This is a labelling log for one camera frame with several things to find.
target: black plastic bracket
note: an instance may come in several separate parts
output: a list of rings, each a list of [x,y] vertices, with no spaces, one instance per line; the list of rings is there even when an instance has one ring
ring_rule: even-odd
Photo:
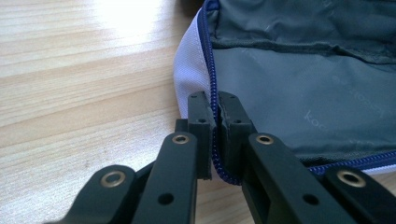
[[[96,172],[79,192],[66,216],[52,224],[129,223],[153,163],[139,172],[112,165]]]
[[[323,185],[359,223],[395,223],[396,198],[364,172],[334,166]]]
[[[187,132],[197,138],[197,178],[211,179],[212,141],[216,122],[209,102],[203,91],[189,96],[189,118],[177,119],[175,132]]]
[[[242,148],[248,143],[248,136],[256,130],[238,97],[228,92],[219,92],[219,149],[224,168],[242,178],[244,160]]]
[[[279,139],[254,133],[248,141],[242,190],[256,223],[356,223]]]
[[[193,223],[197,140],[172,133],[163,141],[132,223]]]

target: blue zipper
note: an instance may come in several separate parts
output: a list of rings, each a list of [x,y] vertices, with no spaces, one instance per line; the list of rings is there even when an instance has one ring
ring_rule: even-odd
[[[198,33],[201,39],[201,45],[205,56],[205,62],[207,66],[207,71],[210,78],[210,107],[213,112],[213,118],[216,123],[219,123],[218,116],[218,82],[216,78],[216,67],[215,60],[213,57],[212,43],[210,41],[209,29],[207,27],[207,11],[218,10],[219,2],[217,0],[205,1],[201,11],[198,14]],[[212,141],[212,161],[215,166],[216,172],[219,177],[225,182],[232,185],[241,185],[241,180],[224,169],[218,148],[218,131],[215,128],[213,130],[213,141]]]
[[[215,60],[213,57],[212,43],[210,41],[209,29],[207,27],[207,12],[211,10],[219,10],[218,0],[206,0],[203,4],[202,9],[198,14],[198,33],[201,39],[201,45],[205,56],[205,62],[207,71],[210,78],[210,106],[213,111],[213,118],[216,123],[219,122],[218,115],[218,83],[216,77]],[[225,182],[233,185],[241,185],[241,179],[230,174],[224,169],[221,157],[218,149],[218,132],[215,128],[213,130],[213,142],[212,142],[212,161],[219,177]],[[309,167],[308,170],[316,175],[323,175],[325,171],[337,165],[347,165],[355,167],[360,170],[374,169],[387,165],[396,164],[396,151],[391,151],[383,154],[378,154],[366,158],[351,160],[351,161],[340,161],[327,165]]]
[[[346,165],[360,170],[369,170],[394,164],[396,164],[396,151],[391,151],[351,161],[339,161],[326,165],[313,166],[309,167],[308,170],[316,175],[324,175],[326,170],[332,166]]]

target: gray bag lining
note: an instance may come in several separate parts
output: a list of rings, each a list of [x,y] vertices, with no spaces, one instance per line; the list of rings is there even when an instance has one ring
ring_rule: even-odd
[[[332,27],[325,24],[322,29],[324,21],[320,16],[310,25],[287,19],[285,14],[298,6],[282,9],[282,3],[287,4],[286,1],[260,1],[256,5],[237,2],[221,1],[220,12],[213,11],[209,17],[218,88],[241,99],[259,132],[278,136],[308,165],[357,159],[396,149],[394,3],[389,3],[394,17],[387,20],[393,22],[393,31],[388,30],[388,23],[381,27],[377,25],[378,35],[372,38],[373,34],[347,32],[346,27],[341,31],[347,35],[340,31],[324,35]],[[311,5],[303,7],[301,13],[311,7],[316,12],[324,10],[324,7],[317,8],[320,1],[301,1],[301,4],[307,2]],[[384,2],[355,0],[348,3],[333,9],[350,10],[361,3],[361,13],[372,10],[366,7],[371,4],[375,5],[374,15],[378,15],[380,9],[384,9],[382,13],[385,15],[391,14]],[[255,10],[250,13],[244,11],[253,8]],[[274,15],[268,15],[270,9]],[[275,14],[282,16],[277,17],[273,32],[257,28],[261,22],[272,20]],[[359,13],[350,15],[351,18],[360,16]],[[249,21],[249,18],[260,19]],[[284,28],[287,25],[275,25],[280,23],[279,20],[289,27],[301,25],[299,30],[309,30],[311,25],[320,28],[311,36],[307,36],[306,31],[294,36],[293,31],[288,33],[289,29]],[[244,44],[249,41],[262,43]],[[315,44],[319,42],[328,46],[336,43],[337,48],[346,49],[348,53],[321,51]],[[312,51],[296,50],[302,43]],[[271,47],[278,44],[282,49]]]

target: logo on fabric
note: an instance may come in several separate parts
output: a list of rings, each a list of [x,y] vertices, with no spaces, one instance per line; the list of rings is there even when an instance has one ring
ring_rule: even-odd
[[[353,99],[373,110],[381,119],[384,117],[385,112],[383,109],[381,109],[378,105],[375,105],[367,96],[352,88],[345,80],[342,80],[338,76],[333,76],[332,81],[337,85],[345,87]]]
[[[315,119],[312,115],[311,110],[308,110],[308,112],[305,114],[304,119],[308,121],[309,124],[312,126],[318,128],[324,133],[328,133],[331,136],[334,136],[335,138],[338,139],[345,139],[347,140],[350,144],[354,144],[356,146],[358,145],[364,145],[364,146],[374,146],[373,142],[370,141],[365,141],[365,140],[359,140],[359,139],[352,139],[352,138],[345,138],[343,135],[336,133],[334,131],[331,131],[325,124],[320,122],[318,119]]]
[[[322,0],[324,7],[329,7],[332,4],[332,0]]]

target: wood grain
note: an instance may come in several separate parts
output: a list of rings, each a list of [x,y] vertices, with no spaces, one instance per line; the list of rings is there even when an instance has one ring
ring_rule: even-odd
[[[153,161],[179,117],[177,0],[0,3],[0,223],[64,216],[92,174]],[[378,175],[396,194],[395,174]],[[197,223],[251,223],[241,189],[199,181]]]

